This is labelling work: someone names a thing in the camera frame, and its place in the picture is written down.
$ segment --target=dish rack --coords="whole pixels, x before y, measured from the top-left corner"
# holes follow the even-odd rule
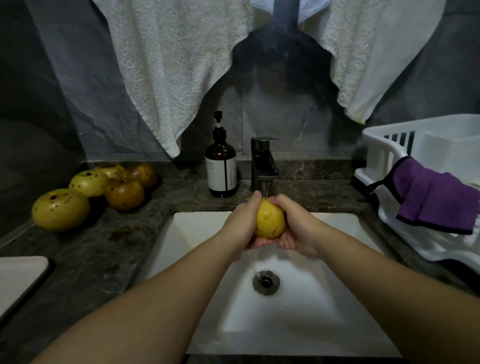
[[[368,142],[367,166],[355,171],[365,185],[383,179],[392,165],[412,156],[423,166],[449,172],[480,189],[480,115],[458,114],[363,130]],[[375,190],[379,218],[417,253],[430,261],[458,260],[480,273],[480,215],[472,235],[438,232],[396,219],[400,204],[385,186]]]

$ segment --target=white tray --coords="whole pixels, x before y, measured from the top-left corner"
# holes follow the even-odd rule
[[[0,258],[0,319],[42,277],[48,267],[43,256]]]
[[[365,185],[383,179],[400,158],[411,155],[425,167],[450,172],[463,183],[480,184],[480,115],[459,114],[363,130],[367,166],[355,171]],[[472,235],[438,232],[396,219],[400,204],[385,186],[375,190],[379,218],[423,258],[458,260],[480,273],[480,217]]]

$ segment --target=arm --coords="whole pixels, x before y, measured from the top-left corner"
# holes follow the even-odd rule
[[[100,307],[33,363],[179,363],[230,263],[250,241],[261,195],[177,263]]]
[[[316,219],[284,195],[291,228],[278,246],[315,255],[412,363],[479,363],[480,300],[419,274]]]

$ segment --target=towel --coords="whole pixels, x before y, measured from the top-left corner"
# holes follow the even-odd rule
[[[333,55],[337,101],[364,124],[437,27],[445,0],[331,0],[303,31]]]
[[[425,168],[414,158],[399,159],[386,177],[367,187],[385,185],[401,204],[397,219],[413,226],[471,235],[480,209],[480,191],[448,172]]]
[[[250,5],[257,9],[262,9],[270,14],[273,14],[274,2],[275,0],[250,0]],[[300,0],[298,24],[302,24],[311,16],[325,9],[329,4],[330,0]]]
[[[202,98],[252,30],[248,0],[94,0],[106,17],[127,93],[174,158]]]

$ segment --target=bottle label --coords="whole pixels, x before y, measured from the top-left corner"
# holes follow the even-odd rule
[[[214,191],[229,191],[237,186],[237,157],[227,160],[205,158],[208,187]]]

